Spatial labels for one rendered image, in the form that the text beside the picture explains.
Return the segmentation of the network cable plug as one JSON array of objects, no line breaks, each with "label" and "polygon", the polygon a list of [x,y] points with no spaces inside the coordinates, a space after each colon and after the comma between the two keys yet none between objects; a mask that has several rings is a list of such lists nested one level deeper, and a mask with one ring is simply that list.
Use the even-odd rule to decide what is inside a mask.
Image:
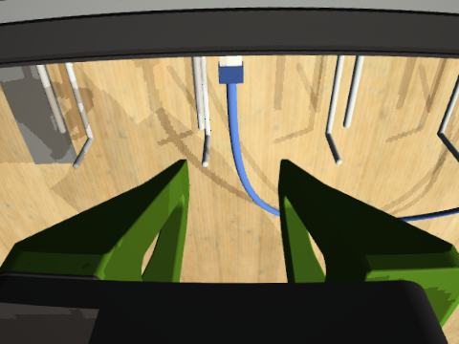
[{"label": "network cable plug", "polygon": [[219,56],[219,84],[244,83],[242,56]]}]

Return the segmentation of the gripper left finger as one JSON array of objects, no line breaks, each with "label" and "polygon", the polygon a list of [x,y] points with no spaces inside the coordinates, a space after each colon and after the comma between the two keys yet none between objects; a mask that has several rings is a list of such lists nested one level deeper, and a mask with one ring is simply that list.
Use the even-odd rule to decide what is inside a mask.
[{"label": "gripper left finger", "polygon": [[[0,272],[180,282],[189,189],[187,160],[181,159],[147,182],[15,243]],[[157,235],[142,274],[143,257]]]}]

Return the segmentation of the blue cable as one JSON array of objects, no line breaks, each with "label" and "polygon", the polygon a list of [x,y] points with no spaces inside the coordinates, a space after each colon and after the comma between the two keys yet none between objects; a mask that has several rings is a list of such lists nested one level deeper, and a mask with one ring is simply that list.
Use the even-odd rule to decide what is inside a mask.
[{"label": "blue cable", "polygon": [[[272,213],[273,215],[279,216],[279,210],[271,207],[270,205],[266,204],[263,200],[259,198],[259,196],[255,193],[249,179],[247,177],[244,163],[242,160],[241,148],[240,148],[240,141],[239,141],[239,132],[238,132],[238,118],[237,118],[237,88],[236,84],[226,84],[227,85],[227,107],[228,107],[228,122],[229,122],[229,138],[230,138],[230,145],[231,151],[233,155],[234,164],[236,167],[237,174],[241,181],[241,184],[245,188],[248,195],[251,199],[258,204],[260,207],[265,209],[266,211]],[[427,214],[421,215],[413,215],[413,216],[405,216],[405,217],[396,217],[406,222],[412,221],[420,221],[438,217],[444,217],[448,215],[453,215],[459,213],[459,207],[432,212]]]}]

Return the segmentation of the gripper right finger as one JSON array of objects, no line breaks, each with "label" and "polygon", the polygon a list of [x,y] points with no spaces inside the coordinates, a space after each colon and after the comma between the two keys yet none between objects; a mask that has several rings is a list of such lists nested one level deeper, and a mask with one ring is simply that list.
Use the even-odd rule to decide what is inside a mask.
[{"label": "gripper right finger", "polygon": [[[424,288],[441,328],[459,305],[459,253],[453,244],[321,182],[287,159],[280,161],[278,203],[288,283],[412,281]],[[323,255],[326,275],[308,232]]]}]

